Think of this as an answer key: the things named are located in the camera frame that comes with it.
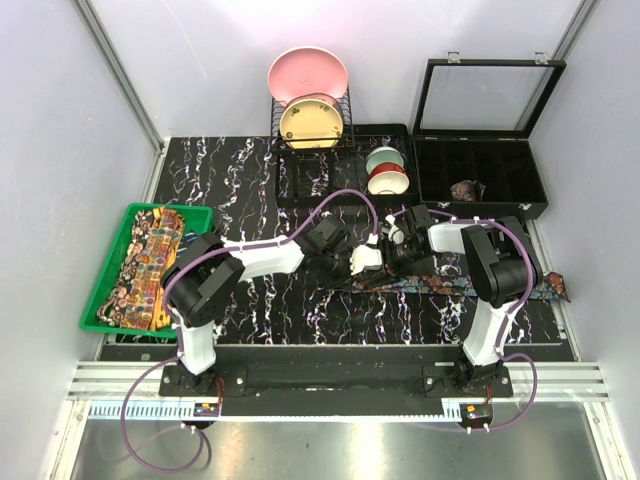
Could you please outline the navy floral tie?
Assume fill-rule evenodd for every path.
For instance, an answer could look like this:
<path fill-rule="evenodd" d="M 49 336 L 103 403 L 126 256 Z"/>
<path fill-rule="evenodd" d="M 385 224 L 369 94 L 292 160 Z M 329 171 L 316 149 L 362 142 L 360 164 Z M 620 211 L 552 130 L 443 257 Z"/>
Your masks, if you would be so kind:
<path fill-rule="evenodd" d="M 476 297 L 476 291 L 469 275 L 423 275 L 409 276 L 396 283 L 377 287 L 365 287 L 355 284 L 355 293 L 416 293 L 432 296 L 464 296 Z M 547 272 L 541 282 L 535 286 L 529 299 L 537 301 L 570 302 L 564 278 L 560 273 Z"/>

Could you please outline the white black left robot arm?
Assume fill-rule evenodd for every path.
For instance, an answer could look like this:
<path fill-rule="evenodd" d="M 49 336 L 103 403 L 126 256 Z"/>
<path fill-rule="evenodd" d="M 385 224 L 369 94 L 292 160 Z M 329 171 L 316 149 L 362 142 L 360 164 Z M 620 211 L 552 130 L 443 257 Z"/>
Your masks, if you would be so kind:
<path fill-rule="evenodd" d="M 232 242 L 214 232 L 197 236 L 161 277 L 162 302 L 178 328 L 178 372 L 169 375 L 169 383 L 196 396 L 214 388 L 213 330 L 238 283 L 311 269 L 340 285 L 350 279 L 353 248 L 347 227 L 332 216 L 294 238 Z"/>

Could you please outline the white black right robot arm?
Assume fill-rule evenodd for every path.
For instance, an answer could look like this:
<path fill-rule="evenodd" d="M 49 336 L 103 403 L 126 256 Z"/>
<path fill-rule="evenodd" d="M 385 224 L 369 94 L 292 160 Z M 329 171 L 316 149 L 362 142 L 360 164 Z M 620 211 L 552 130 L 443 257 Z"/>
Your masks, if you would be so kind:
<path fill-rule="evenodd" d="M 465 257 L 477 303 L 452 381 L 463 395 L 480 394 L 501 377 L 508 330 L 542 277 L 519 221 L 449 216 L 437 223 L 418 205 L 387 216 L 385 229 L 383 251 L 394 276 L 435 253 Z"/>

